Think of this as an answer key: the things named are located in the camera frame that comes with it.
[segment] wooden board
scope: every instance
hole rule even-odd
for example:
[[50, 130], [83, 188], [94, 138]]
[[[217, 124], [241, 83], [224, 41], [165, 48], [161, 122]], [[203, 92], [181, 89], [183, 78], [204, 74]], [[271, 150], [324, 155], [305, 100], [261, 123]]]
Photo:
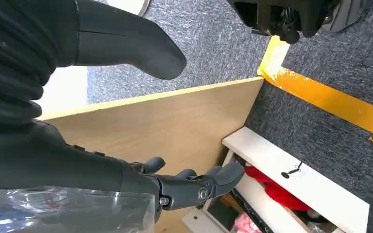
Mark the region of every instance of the wooden board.
[[[44, 115], [69, 144], [128, 162], [163, 157], [161, 174], [198, 173], [222, 156], [223, 138], [241, 128], [262, 78], [220, 83]], [[156, 232], [185, 232], [185, 210], [163, 213]]]

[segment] red cloth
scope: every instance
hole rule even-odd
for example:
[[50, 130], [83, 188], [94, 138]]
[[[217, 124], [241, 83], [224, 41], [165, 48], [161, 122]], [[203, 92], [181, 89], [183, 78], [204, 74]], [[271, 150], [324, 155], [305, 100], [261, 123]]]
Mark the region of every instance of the red cloth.
[[309, 206], [307, 206], [305, 203], [296, 198], [294, 195], [292, 195], [290, 192], [288, 192], [286, 189], [281, 187], [279, 184], [277, 184], [275, 181], [273, 181], [271, 178], [266, 176], [255, 167], [246, 166], [245, 172], [248, 176], [256, 179], [258, 182], [265, 183], [265, 192], [270, 198], [280, 203], [281, 205], [292, 210], [307, 211], [310, 209]]

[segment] clear plastic bag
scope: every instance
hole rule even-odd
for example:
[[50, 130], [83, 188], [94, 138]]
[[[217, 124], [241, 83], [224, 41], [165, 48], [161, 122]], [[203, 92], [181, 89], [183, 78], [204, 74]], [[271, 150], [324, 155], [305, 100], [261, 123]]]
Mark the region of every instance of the clear plastic bag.
[[40, 187], [0, 190], [0, 233], [153, 233], [154, 195]]

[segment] white drawer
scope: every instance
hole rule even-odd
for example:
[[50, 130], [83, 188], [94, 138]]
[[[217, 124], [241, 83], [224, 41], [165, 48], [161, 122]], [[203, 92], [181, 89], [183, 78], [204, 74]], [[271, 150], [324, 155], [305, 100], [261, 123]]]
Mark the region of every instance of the white drawer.
[[367, 231], [368, 203], [306, 164], [284, 178], [300, 161], [265, 138], [244, 127], [222, 143], [346, 233]]

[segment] robotic hand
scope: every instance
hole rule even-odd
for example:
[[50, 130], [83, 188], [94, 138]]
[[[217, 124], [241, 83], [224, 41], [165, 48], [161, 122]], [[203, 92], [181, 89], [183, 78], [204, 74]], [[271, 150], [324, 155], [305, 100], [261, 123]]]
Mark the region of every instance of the robotic hand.
[[173, 79], [186, 59], [156, 24], [93, 0], [0, 1], [0, 189], [70, 187], [155, 196], [161, 209], [200, 205], [230, 192], [243, 176], [231, 164], [197, 176], [154, 175], [165, 162], [146, 164], [68, 145], [51, 125], [34, 120], [31, 100], [57, 67], [132, 64]]

